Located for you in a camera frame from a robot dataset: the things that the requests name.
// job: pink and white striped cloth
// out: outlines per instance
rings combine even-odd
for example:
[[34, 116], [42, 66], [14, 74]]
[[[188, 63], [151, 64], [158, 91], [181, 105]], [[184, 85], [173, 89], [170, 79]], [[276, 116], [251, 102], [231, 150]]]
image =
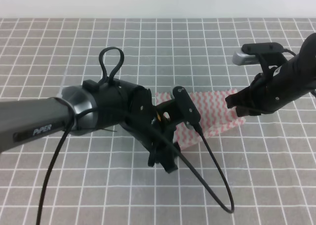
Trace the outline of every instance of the pink and white striped cloth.
[[[237, 116], [235, 108], [228, 109], [226, 106], [225, 98], [234, 93], [237, 93], [237, 90], [189, 93], [201, 114], [200, 124], [206, 139], [246, 122], [244, 117]], [[157, 104], [160, 104], [170, 100], [171, 96], [169, 93], [157, 93], [156, 98]], [[183, 150], [202, 142], [202, 138], [195, 130], [189, 130], [184, 123], [181, 123], [177, 125], [173, 141], [178, 142]]]

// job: black mount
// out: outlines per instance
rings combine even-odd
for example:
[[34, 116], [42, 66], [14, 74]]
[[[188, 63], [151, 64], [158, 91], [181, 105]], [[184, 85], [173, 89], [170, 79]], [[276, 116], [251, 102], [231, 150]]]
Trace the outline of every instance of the black mount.
[[[174, 99], [153, 106], [151, 91], [139, 89], [134, 93], [129, 107], [130, 113], [150, 123], [170, 142], [173, 141], [176, 125], [181, 122], [193, 125], [200, 121], [199, 112], [185, 88], [181, 86], [173, 88], [172, 95]], [[125, 122], [121, 126], [149, 151], [148, 166], [153, 167], [155, 163], [160, 163], [167, 173], [178, 169], [174, 162], [176, 155], [165, 143], [157, 141], [149, 132], [144, 132], [146, 129], [133, 122]], [[180, 151], [177, 142], [173, 145]]]

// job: black cable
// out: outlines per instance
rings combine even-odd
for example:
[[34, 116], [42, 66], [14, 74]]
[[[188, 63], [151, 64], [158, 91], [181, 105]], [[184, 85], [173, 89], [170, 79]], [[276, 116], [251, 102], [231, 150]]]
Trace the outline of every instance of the black cable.
[[228, 196], [229, 196], [229, 199], [230, 199], [230, 202], [231, 202], [231, 209], [227, 208], [224, 205], [224, 203], [217, 197], [217, 195], [213, 192], [213, 190], [209, 187], [209, 185], [203, 179], [203, 177], [197, 172], [197, 170], [194, 168], [194, 166], [183, 156], [183, 154], [180, 153], [176, 149], [176, 147], [174, 147], [174, 145], [163, 134], [161, 134], [159, 131], [157, 131], [155, 128], [153, 128], [152, 125], [142, 122], [139, 118], [133, 116], [132, 114], [130, 114], [130, 113], [126, 112], [126, 111], [123, 111], [123, 110], [120, 110], [120, 109], [114, 109], [114, 108], [92, 108], [92, 109], [88, 109], [88, 110], [85, 110], [85, 111], [81, 112], [80, 114], [78, 114], [77, 115], [77, 119], [80, 119], [81, 117], [83, 117], [84, 115], [87, 115], [88, 113], [97, 112], [99, 110], [110, 110], [110, 111], [113, 111], [113, 112], [124, 114], [125, 117], [129, 118], [129, 120], [138, 123], [139, 127], [143, 127], [144, 130], [149, 130], [154, 135], [155, 138], [163, 141], [167, 146], [169, 146], [171, 148], [171, 150], [174, 153], [177, 154], [177, 156], [179, 156], [181, 158], [181, 160], [186, 164], [186, 166], [191, 170], [191, 172], [196, 176], [196, 178], [202, 183], [202, 185], [205, 187], [205, 189], [208, 191], [208, 193], [219, 204], [219, 206], [221, 206], [221, 208], [223, 210], [225, 210], [227, 213], [230, 213], [230, 214], [232, 214], [234, 212], [235, 205], [234, 205], [234, 200], [233, 200], [233, 196], [232, 196], [231, 190], [229, 189], [229, 186], [228, 186], [228, 183], [227, 183], [227, 181], [225, 179], [225, 176], [224, 176], [220, 166], [218, 165], [218, 163], [217, 163], [217, 161], [215, 159], [215, 156], [213, 155], [212, 151], [210, 150], [210, 148], [209, 148], [204, 136], [202, 138], [203, 142], [205, 143], [207, 149], [209, 150], [209, 152], [211, 154], [211, 157], [212, 157], [217, 169], [219, 170], [219, 172], [220, 172], [220, 174], [222, 176], [222, 179], [224, 181], [224, 184], [226, 186], [227, 193], [228, 193]]
[[[112, 72], [110, 73], [110, 77], [109, 79], [108, 78], [108, 74], [107, 74], [107, 70], [104, 66], [104, 63], [103, 63], [103, 56], [104, 54], [109, 51], [109, 50], [118, 50], [119, 51], [119, 54], [120, 54], [120, 58], [119, 58], [119, 62], [117, 64], [117, 66], [114, 67], [114, 69], [112, 70]], [[114, 75], [119, 71], [119, 69], [121, 68], [121, 66], [123, 65], [123, 62], [124, 62], [124, 53], [121, 49], [117, 48], [117, 47], [107, 47], [107, 48], [104, 48], [100, 54], [99, 54], [99, 63], [100, 63], [100, 66], [101, 66], [101, 70], [102, 70], [102, 78], [100, 79], [100, 81], [98, 82], [98, 85], [101, 86], [102, 84], [104, 84], [105, 82], [109, 81], [109, 83], [112, 83], [113, 82], [113, 78], [114, 78]]]
[[283, 49], [283, 52], [288, 52], [288, 53], [292, 54], [293, 56], [296, 56], [295, 52], [293, 52], [289, 49]]
[[204, 142], [204, 144], [205, 144], [205, 146], [206, 146], [206, 148], [207, 148], [209, 154], [211, 155], [211, 158], [213, 159], [213, 162], [215, 163], [215, 166], [216, 166], [216, 168], [217, 168], [219, 174], [221, 175], [221, 178], [223, 179], [223, 182], [224, 182], [224, 184], [225, 184], [225, 187], [226, 187], [226, 190], [227, 190], [227, 194], [228, 194], [229, 200], [230, 200], [231, 205], [232, 205], [231, 211], [232, 211], [232, 213], [233, 213], [233, 212], [234, 212], [234, 209], [235, 209], [234, 199], [233, 199], [233, 195], [232, 195], [231, 189], [229, 188], [228, 182], [227, 182], [227, 180], [226, 180], [226, 178], [225, 178], [225, 175], [224, 175], [224, 173], [223, 173], [223, 171], [222, 171], [220, 165], [218, 164], [218, 162], [217, 162], [217, 160], [216, 160], [216, 158], [215, 158], [215, 156], [214, 156], [214, 154], [213, 154], [211, 148], [209, 147], [209, 145], [208, 145], [208, 143], [207, 143], [207, 141], [206, 141], [206, 138], [204, 137], [203, 129], [202, 129], [201, 125], [198, 124], [198, 125], [194, 125], [193, 127], [194, 127], [195, 131], [201, 136], [201, 138], [202, 138], [202, 140], [203, 140], [203, 142]]
[[43, 204], [44, 204], [44, 199], [45, 199], [45, 193], [46, 193], [46, 189], [47, 189], [47, 184], [48, 184], [48, 181], [49, 181], [49, 177], [50, 177], [50, 174], [53, 170], [53, 167], [54, 167], [54, 164], [56, 162], [56, 159], [57, 159], [57, 156], [59, 154], [59, 151], [63, 145], [63, 143], [65, 142], [66, 140], [66, 137], [68, 136], [69, 132], [71, 131], [72, 127], [74, 125], [74, 121], [71, 120], [67, 126], [66, 126], [66, 130], [63, 134], [63, 136], [61, 137], [58, 145], [57, 145], [57, 148], [55, 150], [55, 153], [53, 155], [53, 158], [51, 159], [51, 162], [48, 166], [48, 169], [47, 169], [47, 172], [46, 172], [46, 175], [45, 175], [45, 179], [44, 179], [44, 182], [43, 182], [43, 186], [41, 188], [41, 193], [40, 193], [40, 198], [39, 198], [39, 209], [38, 209], [38, 215], [37, 215], [37, 218], [36, 218], [36, 225], [40, 225], [40, 219], [41, 219], [41, 213], [43, 211]]

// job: black bracket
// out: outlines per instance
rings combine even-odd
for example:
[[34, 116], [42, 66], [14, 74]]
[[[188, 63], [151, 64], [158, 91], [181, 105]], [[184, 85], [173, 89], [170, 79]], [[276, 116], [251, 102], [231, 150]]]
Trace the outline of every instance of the black bracket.
[[276, 42], [244, 44], [241, 50], [245, 54], [255, 55], [258, 58], [266, 81], [273, 77], [273, 73], [276, 70], [276, 67], [269, 68], [270, 66], [280, 67], [287, 62], [287, 59], [282, 54], [283, 46]]

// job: gray grid mat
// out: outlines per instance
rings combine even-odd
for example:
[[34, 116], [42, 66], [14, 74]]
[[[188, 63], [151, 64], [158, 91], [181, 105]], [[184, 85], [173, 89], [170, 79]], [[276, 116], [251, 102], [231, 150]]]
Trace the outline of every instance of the gray grid mat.
[[[275, 41], [298, 52], [316, 19], [0, 19], [0, 100], [55, 96], [98, 80], [105, 46], [125, 52], [121, 79], [153, 93], [245, 88], [259, 66], [234, 66], [244, 43]], [[117, 53], [105, 57], [108, 72]], [[223, 212], [191, 172], [148, 168], [148, 153], [120, 127], [69, 137], [46, 193], [43, 225], [316, 224], [316, 105], [306, 95], [272, 115], [209, 139], [236, 212]], [[40, 188], [61, 134], [0, 155], [0, 225], [35, 224]], [[184, 155], [228, 197], [204, 145]]]

